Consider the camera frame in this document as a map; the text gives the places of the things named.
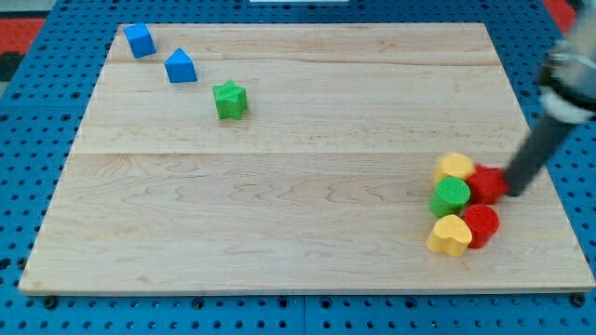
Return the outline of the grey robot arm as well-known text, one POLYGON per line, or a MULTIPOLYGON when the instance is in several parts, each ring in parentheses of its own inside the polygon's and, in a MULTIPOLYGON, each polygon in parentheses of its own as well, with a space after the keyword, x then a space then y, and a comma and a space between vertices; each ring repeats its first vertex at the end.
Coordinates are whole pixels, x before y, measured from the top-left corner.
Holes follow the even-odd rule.
POLYGON ((576 20, 547 54, 539 86, 548 115, 568 124, 595 116, 595 1, 572 1, 576 20))

